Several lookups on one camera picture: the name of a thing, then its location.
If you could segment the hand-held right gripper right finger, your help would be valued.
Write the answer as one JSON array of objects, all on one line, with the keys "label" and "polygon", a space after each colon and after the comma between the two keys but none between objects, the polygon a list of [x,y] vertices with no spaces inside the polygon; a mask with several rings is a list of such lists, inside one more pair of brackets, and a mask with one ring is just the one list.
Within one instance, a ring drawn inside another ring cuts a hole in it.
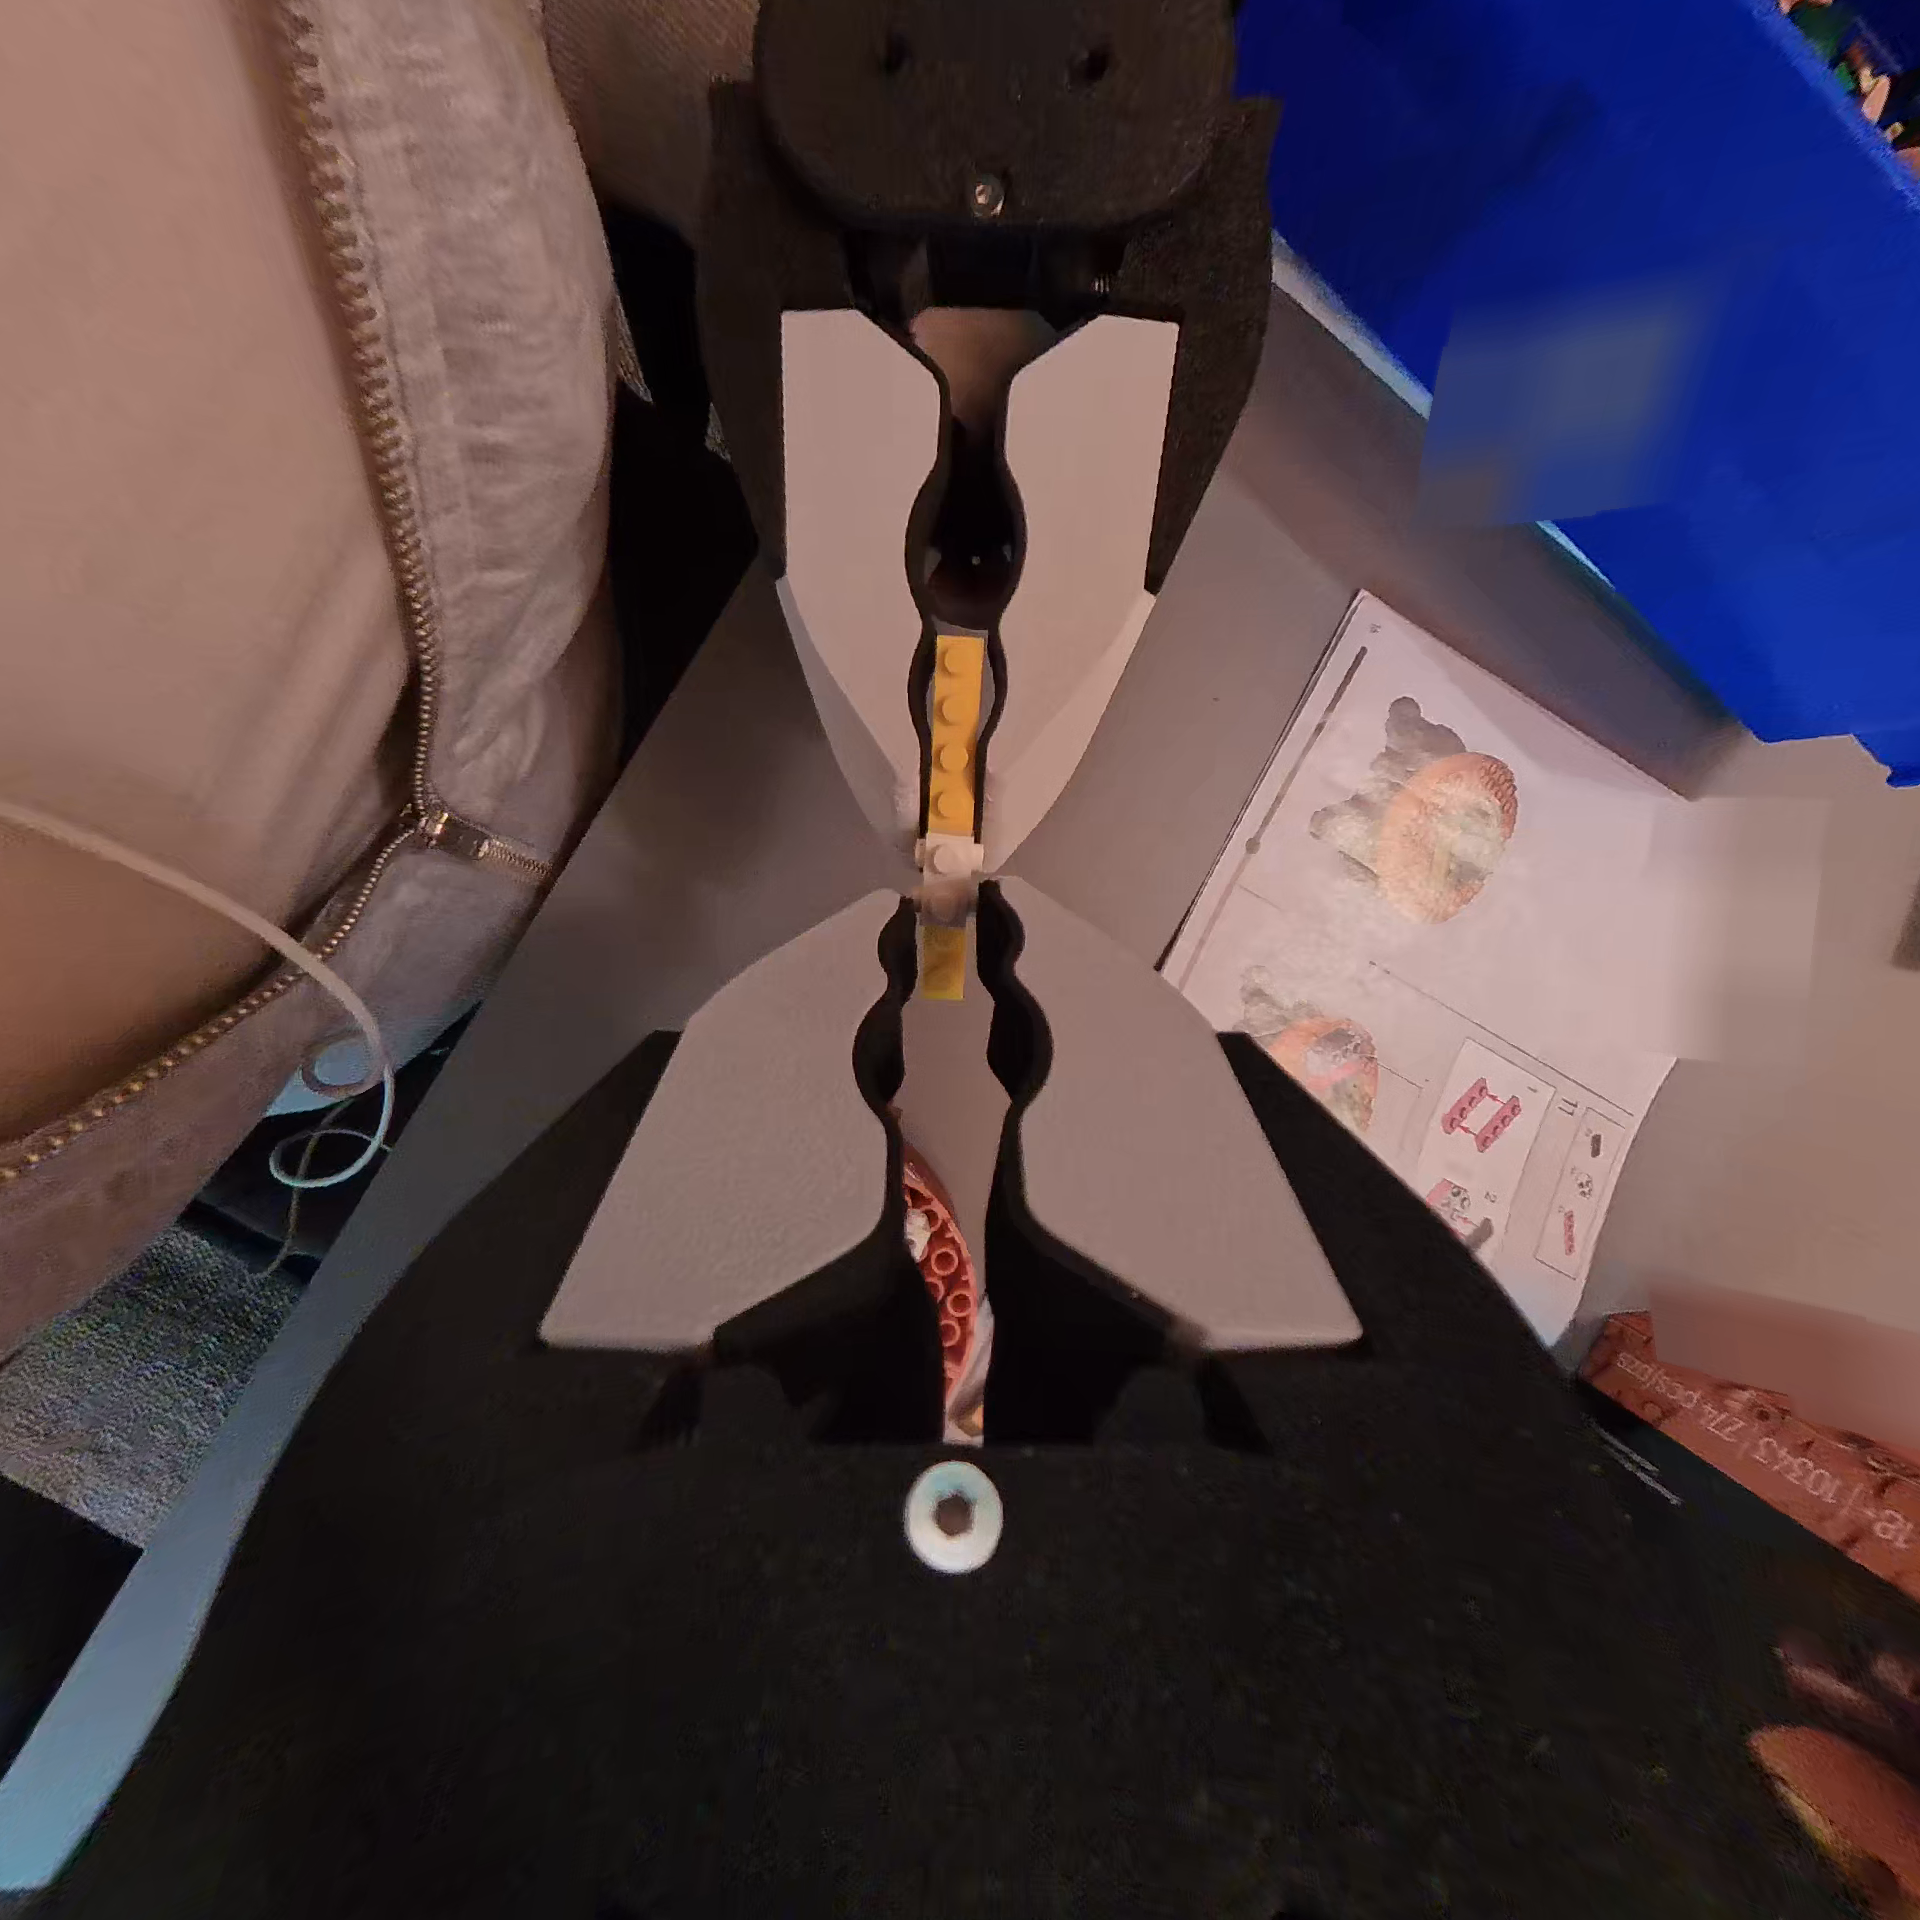
[{"label": "hand-held right gripper right finger", "polygon": [[1218,1032],[1141,953],[1046,890],[983,890],[979,978],[1010,1090],[1015,1219],[1056,1261],[1186,1350],[1360,1348]]}]

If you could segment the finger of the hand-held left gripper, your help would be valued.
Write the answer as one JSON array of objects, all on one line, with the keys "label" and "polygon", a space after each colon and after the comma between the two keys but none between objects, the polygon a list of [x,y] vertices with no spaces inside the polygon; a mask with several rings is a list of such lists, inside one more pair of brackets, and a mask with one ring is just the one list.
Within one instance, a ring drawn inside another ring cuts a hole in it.
[{"label": "finger of the hand-held left gripper", "polygon": [[983,746],[983,860],[1073,787],[1159,607],[1150,528],[1175,404],[1175,321],[1090,314],[1010,387],[1024,574],[1000,613],[1000,720]]},{"label": "finger of the hand-held left gripper", "polygon": [[902,528],[946,448],[934,369],[859,311],[780,314],[780,613],[828,746],[888,852],[920,839]]}]

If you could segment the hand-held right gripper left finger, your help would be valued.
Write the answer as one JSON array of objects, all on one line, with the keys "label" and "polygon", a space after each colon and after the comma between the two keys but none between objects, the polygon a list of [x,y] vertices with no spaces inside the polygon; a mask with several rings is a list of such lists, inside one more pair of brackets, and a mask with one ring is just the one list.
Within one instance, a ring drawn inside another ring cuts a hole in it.
[{"label": "hand-held right gripper left finger", "polygon": [[859,895],[691,1009],[544,1348],[698,1350],[898,1219],[916,960],[916,908]]}]

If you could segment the brick flowerpot model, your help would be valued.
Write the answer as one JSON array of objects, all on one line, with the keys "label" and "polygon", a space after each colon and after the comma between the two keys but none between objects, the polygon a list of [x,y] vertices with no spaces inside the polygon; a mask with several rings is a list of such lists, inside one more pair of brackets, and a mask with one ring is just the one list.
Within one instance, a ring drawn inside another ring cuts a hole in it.
[{"label": "brick flowerpot model", "polygon": [[946,1442],[983,1446],[989,1295],[983,1295],[956,1201],[916,1138],[902,1138],[902,1249],[916,1249],[927,1303],[934,1303]]}]

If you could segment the yellow long brick plate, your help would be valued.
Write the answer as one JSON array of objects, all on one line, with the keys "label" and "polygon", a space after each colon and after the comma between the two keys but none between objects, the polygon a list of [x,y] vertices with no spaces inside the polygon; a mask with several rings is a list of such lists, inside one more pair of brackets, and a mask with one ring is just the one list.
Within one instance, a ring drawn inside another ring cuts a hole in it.
[{"label": "yellow long brick plate", "polygon": [[[927,655],[927,776],[920,776],[920,833],[979,833],[983,811],[983,694],[989,694],[989,640],[979,632],[934,632]],[[979,882],[920,882],[920,997],[956,997],[971,995],[971,923],[979,923]]]}]

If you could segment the blue plastic bin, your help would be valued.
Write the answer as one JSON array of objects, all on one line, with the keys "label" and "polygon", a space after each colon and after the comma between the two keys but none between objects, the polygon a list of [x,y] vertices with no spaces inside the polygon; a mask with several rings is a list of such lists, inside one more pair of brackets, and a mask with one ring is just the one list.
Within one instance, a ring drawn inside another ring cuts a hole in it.
[{"label": "blue plastic bin", "polygon": [[1920,213],[1779,6],[1277,0],[1277,236],[1432,397],[1418,520],[1561,528],[1758,740],[1920,763]]}]

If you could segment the brick set instruction booklet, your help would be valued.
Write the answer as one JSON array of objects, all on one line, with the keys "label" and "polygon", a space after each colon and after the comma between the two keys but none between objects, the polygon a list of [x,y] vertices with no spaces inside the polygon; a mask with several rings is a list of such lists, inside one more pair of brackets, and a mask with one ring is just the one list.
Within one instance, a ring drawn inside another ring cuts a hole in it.
[{"label": "brick set instruction booklet", "polygon": [[1566,1339],[1669,1078],[1649,833],[1677,794],[1350,596],[1167,978],[1281,1060]]}]

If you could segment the black orchid print set box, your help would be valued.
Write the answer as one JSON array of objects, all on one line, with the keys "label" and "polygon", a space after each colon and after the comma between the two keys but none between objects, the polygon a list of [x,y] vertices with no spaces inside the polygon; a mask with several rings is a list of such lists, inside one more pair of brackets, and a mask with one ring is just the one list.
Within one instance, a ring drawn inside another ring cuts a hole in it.
[{"label": "black orchid print set box", "polygon": [[1585,1410],[1743,1762],[1850,1909],[1920,1909],[1920,1464],[1602,1318]]}]

